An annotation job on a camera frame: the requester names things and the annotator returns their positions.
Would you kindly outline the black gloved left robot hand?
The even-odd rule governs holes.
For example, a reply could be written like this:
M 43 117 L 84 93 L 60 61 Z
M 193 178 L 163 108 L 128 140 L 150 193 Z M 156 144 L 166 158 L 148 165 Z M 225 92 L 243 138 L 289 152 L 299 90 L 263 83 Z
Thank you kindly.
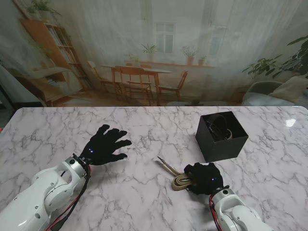
M 128 157 L 124 153 L 114 154 L 116 150 L 132 145 L 130 140 L 122 140 L 127 132 L 109 128 L 107 124 L 102 125 L 84 147 L 79 158 L 86 164 L 100 166 Z

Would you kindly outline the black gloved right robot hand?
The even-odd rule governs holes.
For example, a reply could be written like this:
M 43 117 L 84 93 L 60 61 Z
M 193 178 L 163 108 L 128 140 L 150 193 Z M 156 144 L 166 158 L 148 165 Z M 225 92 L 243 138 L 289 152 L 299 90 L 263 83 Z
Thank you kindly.
M 187 165 L 184 173 L 192 179 L 192 184 L 187 186 L 187 190 L 194 194 L 215 195 L 217 192 L 229 188 L 224 186 L 220 170 L 214 163 L 202 165 L 199 162 Z

